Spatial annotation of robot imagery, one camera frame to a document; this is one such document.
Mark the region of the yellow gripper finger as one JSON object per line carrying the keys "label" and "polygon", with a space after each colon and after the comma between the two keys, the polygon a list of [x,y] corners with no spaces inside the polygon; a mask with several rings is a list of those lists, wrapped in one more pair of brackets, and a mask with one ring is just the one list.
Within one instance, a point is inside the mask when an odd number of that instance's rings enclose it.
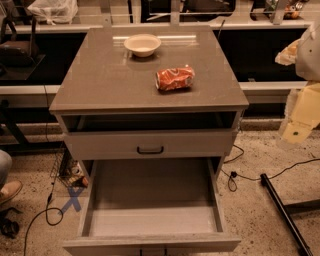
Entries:
{"label": "yellow gripper finger", "polygon": [[320,124],[320,83],[308,82],[301,90],[292,89],[287,97],[285,118],[279,134],[282,141],[302,143]]}

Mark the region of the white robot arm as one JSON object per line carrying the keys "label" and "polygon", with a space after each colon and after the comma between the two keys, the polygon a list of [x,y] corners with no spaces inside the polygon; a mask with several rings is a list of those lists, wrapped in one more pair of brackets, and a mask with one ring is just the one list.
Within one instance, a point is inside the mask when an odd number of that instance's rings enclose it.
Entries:
{"label": "white robot arm", "polygon": [[287,97],[285,119],[279,133],[287,143],[302,143],[320,124],[320,24],[315,21],[303,35],[277,54],[275,62],[295,65],[307,84],[292,89]]}

